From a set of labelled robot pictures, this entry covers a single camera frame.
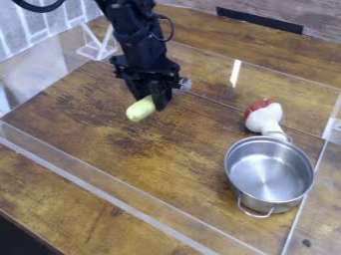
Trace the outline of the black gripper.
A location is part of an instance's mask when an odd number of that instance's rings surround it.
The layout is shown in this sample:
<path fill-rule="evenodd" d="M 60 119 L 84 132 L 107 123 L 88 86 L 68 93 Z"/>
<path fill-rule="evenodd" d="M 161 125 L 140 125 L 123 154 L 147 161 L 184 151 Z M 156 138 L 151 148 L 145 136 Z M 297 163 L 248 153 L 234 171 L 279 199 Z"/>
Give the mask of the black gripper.
<path fill-rule="evenodd" d="M 179 64 L 167 57 L 167 39 L 159 24 L 116 26 L 115 39 L 123 54 L 111 58 L 116 77 L 125 81 L 136 100 L 152 96 L 157 111 L 171 101 L 171 87 L 178 87 Z"/>

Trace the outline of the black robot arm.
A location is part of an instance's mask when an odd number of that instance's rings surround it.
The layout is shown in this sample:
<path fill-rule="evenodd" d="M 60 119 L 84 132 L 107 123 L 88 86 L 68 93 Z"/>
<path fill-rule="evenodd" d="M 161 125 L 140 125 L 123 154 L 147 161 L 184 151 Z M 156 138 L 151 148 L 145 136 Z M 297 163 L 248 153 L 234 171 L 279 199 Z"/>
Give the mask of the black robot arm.
<path fill-rule="evenodd" d="M 180 66 L 167 56 L 167 41 L 159 19 L 171 19 L 153 12 L 155 0 L 95 0 L 113 27 L 113 37 L 123 54 L 112 56 L 113 73 L 125 81 L 139 101 L 151 96 L 156 110 L 171 101 L 171 90 L 179 88 Z"/>

